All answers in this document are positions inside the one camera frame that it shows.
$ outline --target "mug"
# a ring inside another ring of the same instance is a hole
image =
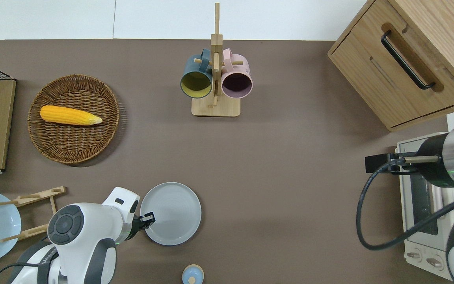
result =
[[[233,61],[243,61],[242,65],[232,65]],[[246,97],[253,88],[250,67],[246,58],[239,54],[232,54],[231,49],[223,51],[221,86],[222,92],[233,99]]]
[[[195,59],[201,59],[201,63],[195,63]],[[203,49],[201,54],[195,54],[185,64],[180,86],[185,95],[193,99],[200,99],[211,92],[213,72],[209,66],[211,52]]]

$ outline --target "wicker basket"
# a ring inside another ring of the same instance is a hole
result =
[[[48,122],[42,106],[54,105],[90,112],[102,123],[89,126]],[[27,127],[31,140],[50,160],[74,164],[97,156],[110,143],[119,124],[119,104],[103,82],[86,75],[69,75],[50,82],[31,104]]]

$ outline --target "brown table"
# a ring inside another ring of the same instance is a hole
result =
[[[327,58],[332,42],[224,43],[249,60],[254,80],[238,118],[195,117],[180,90],[187,57],[207,40],[1,40],[0,69],[18,83],[0,193],[64,185],[63,207],[100,203],[115,186],[141,198],[166,181],[191,187],[203,209],[195,236],[165,247],[143,232],[120,244],[113,283],[180,283],[191,263],[211,284],[447,283],[407,264],[402,245],[371,252],[355,233],[364,156],[446,131],[445,118],[389,133]],[[122,107],[110,146],[77,167],[42,156],[26,122],[40,88],[74,73],[107,83]],[[51,217],[47,202],[25,207],[23,229]],[[363,216],[369,241],[400,233],[396,177],[375,180]],[[0,268],[41,237],[19,241]]]

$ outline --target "wooden base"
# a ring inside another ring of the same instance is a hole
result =
[[[192,114],[219,117],[237,117],[241,114],[241,99],[233,99],[222,93],[217,96],[217,105],[213,106],[213,97],[211,92],[202,99],[192,99]]]

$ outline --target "black handle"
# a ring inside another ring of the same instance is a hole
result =
[[[432,88],[432,86],[435,85],[435,82],[430,83],[430,85],[425,84],[420,78],[416,75],[416,73],[411,69],[411,67],[407,64],[407,62],[400,56],[400,54],[397,53],[397,51],[393,48],[393,46],[388,42],[388,39],[386,38],[389,34],[391,33],[391,30],[388,30],[381,38],[381,43],[383,46],[388,50],[388,52],[391,54],[393,59],[397,61],[397,63],[404,69],[404,71],[407,73],[407,75],[413,80],[413,82],[418,86],[418,88],[422,90],[426,90],[428,88]]]

